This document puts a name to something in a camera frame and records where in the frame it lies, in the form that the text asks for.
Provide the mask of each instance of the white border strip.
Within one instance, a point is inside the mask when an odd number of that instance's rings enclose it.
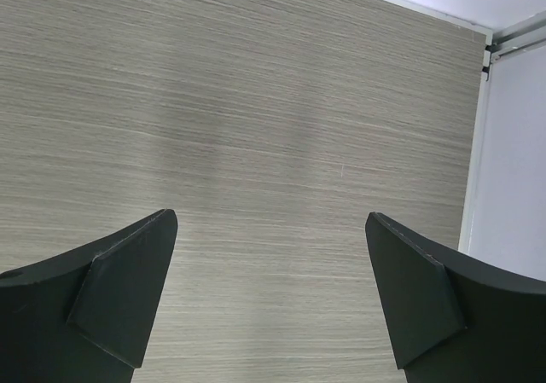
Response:
[[[487,75],[481,74],[479,82],[478,108],[476,109],[476,121],[474,123],[474,134],[472,139],[472,151],[470,153],[470,165],[468,166],[467,193],[464,197],[464,208],[462,210],[461,235],[459,236],[459,252],[470,254],[470,242],[472,240],[472,229],[474,213],[476,211],[476,195],[478,192],[479,170],[481,157],[484,149],[485,124],[487,122],[487,109],[489,107],[489,88],[493,77],[493,66]]]
[[[456,18],[455,16],[444,14],[442,12],[438,12],[437,10],[430,9],[425,6],[422,6],[407,0],[383,0],[383,1],[394,3],[395,5],[402,6],[403,8],[414,10],[415,12],[432,16],[437,19],[445,20],[446,22],[452,23],[455,26],[471,29],[477,33],[483,33],[486,36],[487,44],[491,44],[491,41],[493,39],[493,31],[491,29],[484,26],[476,25],[475,23],[469,22],[467,20]]]

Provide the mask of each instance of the wood grain laminate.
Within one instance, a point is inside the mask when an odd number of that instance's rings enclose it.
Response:
[[[379,0],[0,0],[0,270],[174,208],[135,383],[403,382],[364,223],[456,245],[484,45]]]

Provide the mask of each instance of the white wall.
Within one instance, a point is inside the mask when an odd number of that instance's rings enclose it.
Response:
[[[493,65],[469,254],[546,281],[546,47]]]

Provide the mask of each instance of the gray wood grain surface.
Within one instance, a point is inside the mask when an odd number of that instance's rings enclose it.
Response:
[[[369,212],[455,246],[484,38],[379,0],[0,0],[0,270],[161,207],[136,383],[399,383]]]

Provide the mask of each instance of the striped surface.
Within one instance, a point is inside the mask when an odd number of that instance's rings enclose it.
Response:
[[[0,41],[0,270],[174,208],[135,383],[404,381],[364,223],[456,246],[483,36],[379,0],[0,0]]]

